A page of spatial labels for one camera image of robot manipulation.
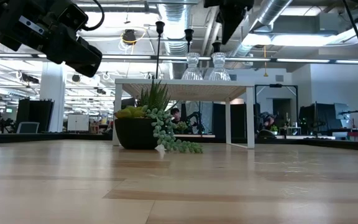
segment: trailing green plant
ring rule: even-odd
[[[172,115],[169,114],[169,111],[164,112],[163,110],[154,108],[153,110],[148,109],[146,113],[147,117],[156,120],[156,122],[152,123],[152,126],[154,127],[153,136],[158,139],[157,144],[162,144],[167,152],[203,153],[201,145],[193,142],[181,141],[174,137],[175,134],[173,130],[177,128],[177,125],[172,123]]]

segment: doorway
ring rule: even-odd
[[[275,125],[283,127],[287,118],[291,118],[291,99],[273,99],[273,114]]]

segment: black plant pot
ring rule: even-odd
[[[117,137],[126,149],[154,149],[157,138],[153,137],[155,119],[117,119],[114,121]]]

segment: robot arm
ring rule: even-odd
[[[85,26],[87,21],[88,16],[70,0],[0,0],[0,43],[14,51],[27,45],[52,62],[64,61],[93,77],[102,53],[76,35],[80,29],[91,30]]]

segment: clear glass bottle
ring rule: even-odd
[[[212,81],[231,81],[229,73],[224,68],[226,62],[226,54],[223,52],[216,52],[212,54],[214,61],[214,69],[209,75],[209,80]]]
[[[203,76],[201,71],[198,69],[198,59],[200,57],[199,53],[190,52],[186,54],[188,68],[181,77],[182,80],[202,80]]]

